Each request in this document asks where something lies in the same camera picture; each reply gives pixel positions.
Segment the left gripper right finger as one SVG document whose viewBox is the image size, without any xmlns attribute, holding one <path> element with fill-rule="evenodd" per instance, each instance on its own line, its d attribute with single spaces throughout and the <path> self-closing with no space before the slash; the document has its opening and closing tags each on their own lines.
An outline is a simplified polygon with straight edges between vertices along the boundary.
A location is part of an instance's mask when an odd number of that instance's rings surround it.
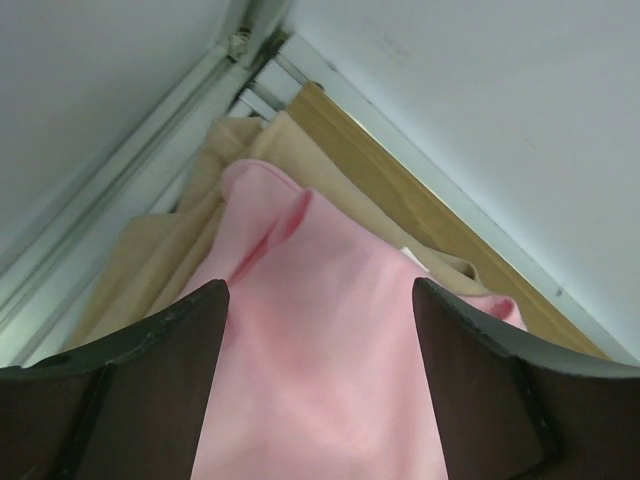
<svg viewBox="0 0 640 480">
<path fill-rule="evenodd" d="M 552 344 L 431 280 L 413 306 L 452 479 L 635 479 L 639 370 Z"/>
</svg>

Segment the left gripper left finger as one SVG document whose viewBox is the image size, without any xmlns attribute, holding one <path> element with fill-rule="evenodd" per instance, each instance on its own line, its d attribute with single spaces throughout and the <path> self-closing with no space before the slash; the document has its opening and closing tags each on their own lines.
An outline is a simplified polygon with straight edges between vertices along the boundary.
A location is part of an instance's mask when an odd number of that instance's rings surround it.
<svg viewBox="0 0 640 480">
<path fill-rule="evenodd" d="M 5 479 L 187 479 L 229 305 L 213 280 L 166 309 L 1 372 Z"/>
</svg>

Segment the pink t shirt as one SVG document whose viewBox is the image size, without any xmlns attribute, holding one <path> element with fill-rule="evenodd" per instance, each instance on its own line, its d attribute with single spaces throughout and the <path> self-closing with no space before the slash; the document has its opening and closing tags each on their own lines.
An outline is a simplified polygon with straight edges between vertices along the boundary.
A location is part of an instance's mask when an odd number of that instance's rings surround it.
<svg viewBox="0 0 640 480">
<path fill-rule="evenodd" d="M 187 283 L 230 302 L 196 479 L 443 479 L 416 333 L 426 270 L 261 161 L 222 175 L 225 211 Z"/>
</svg>

